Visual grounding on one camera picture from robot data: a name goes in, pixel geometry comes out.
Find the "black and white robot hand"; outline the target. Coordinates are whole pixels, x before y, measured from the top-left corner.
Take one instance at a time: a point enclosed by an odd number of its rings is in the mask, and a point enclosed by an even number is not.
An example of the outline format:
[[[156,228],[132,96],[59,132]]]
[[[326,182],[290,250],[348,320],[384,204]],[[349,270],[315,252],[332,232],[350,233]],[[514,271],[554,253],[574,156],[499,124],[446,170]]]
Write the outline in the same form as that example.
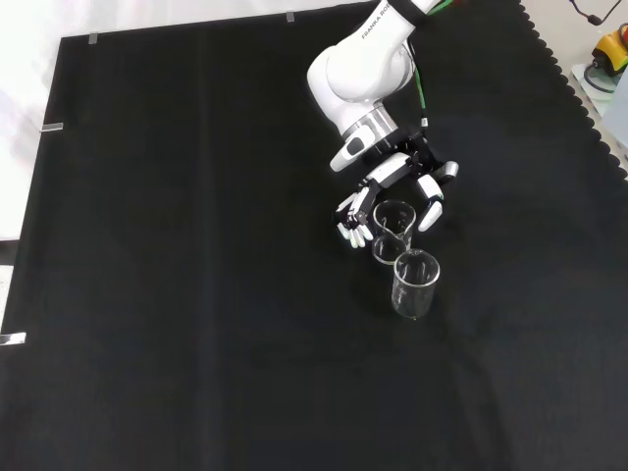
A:
[[[383,190],[406,177],[416,181],[427,207],[418,218],[418,231],[426,232],[443,214],[445,196],[442,186],[457,177],[459,165],[440,161],[428,140],[419,132],[400,143],[400,149],[374,168],[357,189],[336,209],[335,218],[340,235],[352,248],[362,248],[374,239],[367,217]]]

